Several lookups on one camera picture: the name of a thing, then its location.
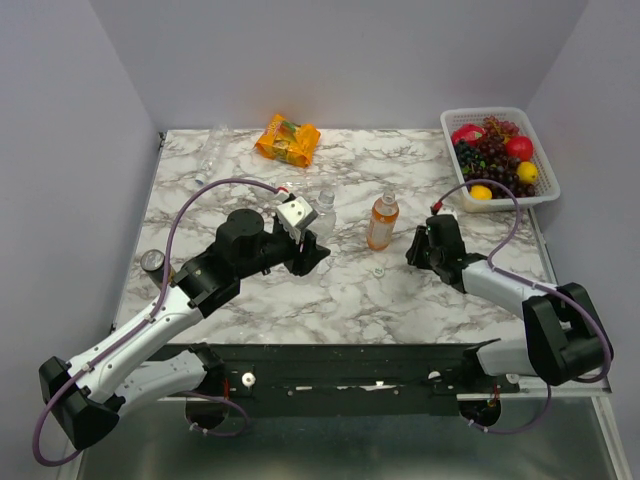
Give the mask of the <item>orange juice bottle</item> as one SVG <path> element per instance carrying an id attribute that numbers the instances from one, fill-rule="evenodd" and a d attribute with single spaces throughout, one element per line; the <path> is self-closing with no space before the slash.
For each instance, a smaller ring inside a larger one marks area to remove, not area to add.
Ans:
<path id="1" fill-rule="evenodd" d="M 381 251 L 389 246 L 398 216 L 399 206 L 395 193 L 392 190 L 385 190 L 375 200 L 371 209 L 366 234 L 367 244 L 371 250 Z"/>

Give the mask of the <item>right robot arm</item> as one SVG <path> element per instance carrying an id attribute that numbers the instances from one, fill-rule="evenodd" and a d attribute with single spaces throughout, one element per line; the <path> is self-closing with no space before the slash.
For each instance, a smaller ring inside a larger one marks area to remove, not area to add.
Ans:
<path id="1" fill-rule="evenodd" d="M 496 376 L 507 374 L 559 386 L 611 365 L 613 348 L 584 287 L 536 283 L 490 265 L 486 256 L 466 251 L 454 216 L 437 214 L 417 226 L 406 259 L 524 323 L 522 339 L 493 340 L 467 350 L 469 361 L 459 370 L 467 389 L 483 391 Z"/>

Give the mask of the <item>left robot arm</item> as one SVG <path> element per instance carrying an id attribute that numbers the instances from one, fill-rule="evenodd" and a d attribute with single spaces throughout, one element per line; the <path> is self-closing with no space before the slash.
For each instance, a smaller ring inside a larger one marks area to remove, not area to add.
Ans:
<path id="1" fill-rule="evenodd" d="M 284 265 L 305 276 L 330 251 L 310 226 L 317 212 L 304 199 L 277 206 L 273 228 L 251 209 L 233 211 L 214 242 L 188 260 L 165 289 L 123 328 L 69 360 L 52 357 L 39 368 L 43 399 L 72 445 L 84 450 L 105 438 L 126 410 L 194 389 L 214 393 L 220 368 L 189 351 L 143 373 L 141 364 L 177 334 L 234 299 L 243 279 Z"/>

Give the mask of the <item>clear bottle blue cap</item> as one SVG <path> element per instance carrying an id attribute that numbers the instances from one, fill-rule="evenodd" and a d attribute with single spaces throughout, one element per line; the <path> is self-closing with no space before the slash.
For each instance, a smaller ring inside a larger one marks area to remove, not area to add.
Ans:
<path id="1" fill-rule="evenodd" d="M 194 177 L 198 187 L 203 187 L 213 179 L 218 163 L 226 156 L 230 141 L 230 130 L 227 125 L 214 127 L 199 152 L 199 167 Z"/>

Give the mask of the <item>yellow lemon lower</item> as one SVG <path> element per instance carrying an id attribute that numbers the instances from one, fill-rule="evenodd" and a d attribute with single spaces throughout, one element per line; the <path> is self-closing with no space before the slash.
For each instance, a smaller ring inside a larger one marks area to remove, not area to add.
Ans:
<path id="1" fill-rule="evenodd" d="M 493 198 L 491 189 L 484 185 L 473 185 L 469 190 L 469 195 L 479 201 L 488 201 Z"/>

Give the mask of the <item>yellow lemon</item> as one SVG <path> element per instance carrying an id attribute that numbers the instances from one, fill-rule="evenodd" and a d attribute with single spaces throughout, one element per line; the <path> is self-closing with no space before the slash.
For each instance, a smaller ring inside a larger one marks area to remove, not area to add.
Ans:
<path id="1" fill-rule="evenodd" d="M 522 184 L 534 185 L 538 179 L 539 172 L 534 163 L 523 161 L 518 165 L 516 174 Z"/>
<path id="2" fill-rule="evenodd" d="M 479 201 L 488 201 L 493 198 L 491 189 L 484 185 L 473 185 L 469 190 L 469 195 Z"/>

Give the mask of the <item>blue grape bunch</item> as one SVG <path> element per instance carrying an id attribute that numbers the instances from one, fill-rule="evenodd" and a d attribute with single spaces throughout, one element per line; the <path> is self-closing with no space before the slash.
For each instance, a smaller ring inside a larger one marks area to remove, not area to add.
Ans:
<path id="1" fill-rule="evenodd" d="M 486 168 L 485 155 L 477 147 L 465 140 L 460 140 L 454 145 L 454 152 L 464 175 L 479 172 Z"/>

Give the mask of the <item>dark red grape bunch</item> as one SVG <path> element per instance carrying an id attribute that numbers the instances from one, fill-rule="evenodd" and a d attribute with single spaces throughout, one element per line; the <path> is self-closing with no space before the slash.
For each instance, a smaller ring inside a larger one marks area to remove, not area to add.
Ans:
<path id="1" fill-rule="evenodd" d="M 491 189 L 493 193 L 491 200 L 506 198 L 507 194 L 504 189 L 508 189 L 518 198 L 534 197 L 536 195 L 535 184 L 537 181 L 534 185 L 522 184 L 516 174 L 516 169 L 522 161 L 515 157 L 509 157 L 506 151 L 506 143 L 510 138 L 527 135 L 522 133 L 514 122 L 500 120 L 496 116 L 487 116 L 480 124 L 476 125 L 486 130 L 486 134 L 475 146 L 485 155 L 486 168 L 466 175 L 461 172 L 463 180 L 491 180 L 503 185 L 503 187 L 498 187 L 487 183 L 477 184 Z"/>

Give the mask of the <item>orange snack bag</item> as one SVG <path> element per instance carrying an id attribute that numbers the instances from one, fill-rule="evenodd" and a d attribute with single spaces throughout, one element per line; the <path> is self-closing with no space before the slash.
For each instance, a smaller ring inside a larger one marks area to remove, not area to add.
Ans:
<path id="1" fill-rule="evenodd" d="M 307 168 L 320 137 L 320 131 L 312 124 L 296 124 L 276 114 L 256 141 L 255 149 L 267 159 Z"/>

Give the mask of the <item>yellow lemon upper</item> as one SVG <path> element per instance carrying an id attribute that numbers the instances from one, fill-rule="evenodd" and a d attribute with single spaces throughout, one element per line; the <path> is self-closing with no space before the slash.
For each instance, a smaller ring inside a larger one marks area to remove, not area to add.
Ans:
<path id="1" fill-rule="evenodd" d="M 534 163 L 523 161 L 518 165 L 516 174 L 522 184 L 534 185 L 538 179 L 539 172 Z"/>

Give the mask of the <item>red apple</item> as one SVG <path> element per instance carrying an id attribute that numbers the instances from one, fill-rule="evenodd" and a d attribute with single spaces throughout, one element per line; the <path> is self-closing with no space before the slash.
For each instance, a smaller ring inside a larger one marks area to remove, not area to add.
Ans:
<path id="1" fill-rule="evenodd" d="M 476 124 L 464 124 L 451 135 L 453 145 L 464 142 L 471 146 L 476 146 L 478 141 L 486 134 L 486 130 Z"/>

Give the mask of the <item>white plastic basket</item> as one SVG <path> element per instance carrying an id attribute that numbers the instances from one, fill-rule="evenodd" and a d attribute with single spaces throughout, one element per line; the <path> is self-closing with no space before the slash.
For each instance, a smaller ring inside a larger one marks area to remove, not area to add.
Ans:
<path id="1" fill-rule="evenodd" d="M 524 111 L 515 107 L 462 108 L 440 116 L 460 183 L 493 180 L 523 209 L 557 200 L 560 187 Z"/>

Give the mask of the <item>black yellow drink can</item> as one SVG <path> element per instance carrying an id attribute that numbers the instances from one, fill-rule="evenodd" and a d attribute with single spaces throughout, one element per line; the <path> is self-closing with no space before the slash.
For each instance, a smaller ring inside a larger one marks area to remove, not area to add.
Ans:
<path id="1" fill-rule="evenodd" d="M 165 254 L 158 249 L 147 250 L 140 258 L 141 269 L 158 288 L 164 282 L 165 259 Z"/>

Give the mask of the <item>red round fruit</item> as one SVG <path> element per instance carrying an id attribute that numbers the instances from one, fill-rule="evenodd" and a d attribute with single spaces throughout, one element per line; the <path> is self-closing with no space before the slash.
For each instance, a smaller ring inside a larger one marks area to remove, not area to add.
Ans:
<path id="1" fill-rule="evenodd" d="M 522 162 L 529 162 L 534 155 L 532 141 L 523 135 L 514 136 L 506 143 L 506 151 L 509 157 L 518 158 Z"/>

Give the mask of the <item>black base frame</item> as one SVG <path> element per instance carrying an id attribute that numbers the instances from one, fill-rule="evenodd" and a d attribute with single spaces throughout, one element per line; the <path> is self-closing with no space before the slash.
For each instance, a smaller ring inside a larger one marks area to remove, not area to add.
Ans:
<path id="1" fill-rule="evenodd" d="M 207 370 L 196 392 L 225 395 L 252 419 L 455 416 L 464 396 L 519 390 L 474 365 L 471 344 L 170 344 L 151 358 L 187 350 Z"/>

